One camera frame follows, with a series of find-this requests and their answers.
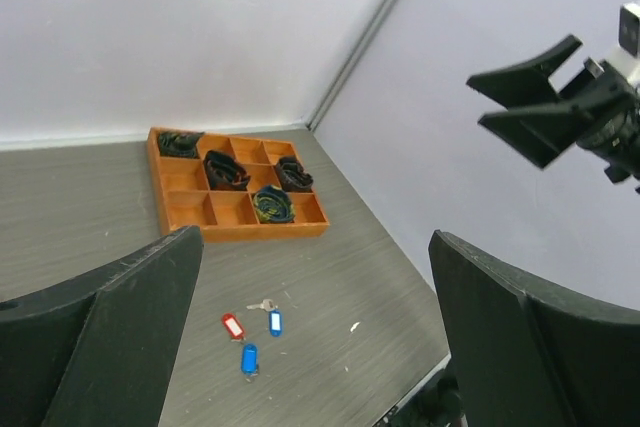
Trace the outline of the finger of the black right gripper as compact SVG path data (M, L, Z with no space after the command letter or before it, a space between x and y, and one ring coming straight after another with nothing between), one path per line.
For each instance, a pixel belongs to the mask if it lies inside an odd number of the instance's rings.
M597 111L587 101L535 104L486 113L478 124L543 169L595 124Z
M580 47L573 34L529 60L471 75L466 85L506 109L554 103L562 99L549 78Z

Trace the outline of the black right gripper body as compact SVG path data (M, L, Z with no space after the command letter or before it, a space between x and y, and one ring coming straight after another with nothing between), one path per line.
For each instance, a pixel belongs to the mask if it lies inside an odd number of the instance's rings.
M608 64L573 97L554 106L554 144L588 151L639 150L639 96Z

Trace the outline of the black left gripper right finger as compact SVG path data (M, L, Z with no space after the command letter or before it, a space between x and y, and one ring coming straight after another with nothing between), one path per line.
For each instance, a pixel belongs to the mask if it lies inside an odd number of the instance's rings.
M436 294L473 426L636 426L639 313L437 230Z

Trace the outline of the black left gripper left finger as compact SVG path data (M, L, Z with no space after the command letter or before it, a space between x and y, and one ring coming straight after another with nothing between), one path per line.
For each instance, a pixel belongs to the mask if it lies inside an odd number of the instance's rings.
M2 425L158 425L203 250L182 227L2 302Z

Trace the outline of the silver key with blue tag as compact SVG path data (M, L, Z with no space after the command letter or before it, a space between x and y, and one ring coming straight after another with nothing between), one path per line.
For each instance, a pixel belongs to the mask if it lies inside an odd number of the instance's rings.
M248 382L252 382L259 375L259 353L255 344L243 345L240 369Z

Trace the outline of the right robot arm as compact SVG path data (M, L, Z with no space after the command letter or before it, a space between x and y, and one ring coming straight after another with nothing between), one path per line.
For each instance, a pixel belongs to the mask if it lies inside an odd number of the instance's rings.
M585 60L561 90L549 81L580 47L567 35L527 61L470 76L466 85L501 105L478 124L540 169L571 146L607 162L613 184L639 177L639 61Z

